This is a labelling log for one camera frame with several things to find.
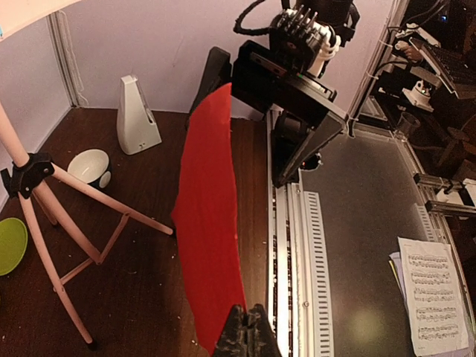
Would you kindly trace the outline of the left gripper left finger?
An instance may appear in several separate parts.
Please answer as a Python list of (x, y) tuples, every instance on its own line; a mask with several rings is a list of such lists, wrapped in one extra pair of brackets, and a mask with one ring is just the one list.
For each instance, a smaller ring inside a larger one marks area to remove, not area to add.
[(247, 334), (248, 316), (242, 306), (233, 305), (212, 356), (247, 356)]

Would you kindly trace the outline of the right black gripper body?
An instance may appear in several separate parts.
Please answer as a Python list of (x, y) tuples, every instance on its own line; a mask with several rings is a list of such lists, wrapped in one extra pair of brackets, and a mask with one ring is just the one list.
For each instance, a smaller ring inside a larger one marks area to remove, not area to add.
[(271, 130), (272, 181), (291, 182), (298, 169), (344, 131), (348, 116), (335, 92), (279, 64), (271, 50), (248, 40), (233, 64), (232, 95), (258, 112), (282, 109)]

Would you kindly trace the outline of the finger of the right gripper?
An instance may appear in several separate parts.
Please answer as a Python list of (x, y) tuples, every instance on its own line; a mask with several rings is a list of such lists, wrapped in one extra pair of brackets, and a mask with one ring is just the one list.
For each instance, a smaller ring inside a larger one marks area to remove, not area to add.
[(231, 55), (219, 47), (212, 47), (208, 52), (199, 89), (187, 116), (186, 129), (189, 128), (191, 115), (199, 104), (220, 86), (231, 81), (231, 70)]

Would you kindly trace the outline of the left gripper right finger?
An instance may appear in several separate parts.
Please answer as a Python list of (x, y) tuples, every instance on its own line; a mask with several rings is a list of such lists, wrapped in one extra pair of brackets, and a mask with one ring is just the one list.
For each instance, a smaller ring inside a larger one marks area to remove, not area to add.
[(281, 356), (263, 305), (255, 304), (247, 314), (247, 356)]

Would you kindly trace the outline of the white metronome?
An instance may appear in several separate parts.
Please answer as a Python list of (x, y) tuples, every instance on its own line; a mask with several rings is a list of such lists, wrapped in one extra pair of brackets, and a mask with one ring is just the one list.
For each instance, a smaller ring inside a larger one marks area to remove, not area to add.
[(162, 142), (155, 117), (134, 74), (120, 79), (116, 130), (126, 155), (138, 154)]

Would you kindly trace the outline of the red sheet music paper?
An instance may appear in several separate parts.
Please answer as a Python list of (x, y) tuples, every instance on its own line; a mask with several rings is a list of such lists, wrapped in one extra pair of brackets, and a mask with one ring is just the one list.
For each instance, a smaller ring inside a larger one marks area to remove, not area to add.
[(231, 84), (193, 111), (172, 212), (199, 344), (212, 354), (234, 305), (245, 306), (231, 150)]

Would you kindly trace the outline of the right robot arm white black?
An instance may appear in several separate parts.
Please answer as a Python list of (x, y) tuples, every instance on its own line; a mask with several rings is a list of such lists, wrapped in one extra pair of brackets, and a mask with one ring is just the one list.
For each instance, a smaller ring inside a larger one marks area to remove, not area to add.
[(243, 27), (258, 5), (253, 1), (234, 23), (234, 33), (249, 37), (235, 60), (219, 47), (209, 50), (191, 108), (224, 84), (264, 115), (279, 107), (271, 129), (271, 180), (282, 187), (296, 182), (299, 170), (317, 169), (321, 149), (350, 121), (335, 104), (337, 91), (320, 79), (353, 38), (360, 14), (352, 1), (282, 1), (268, 26)]

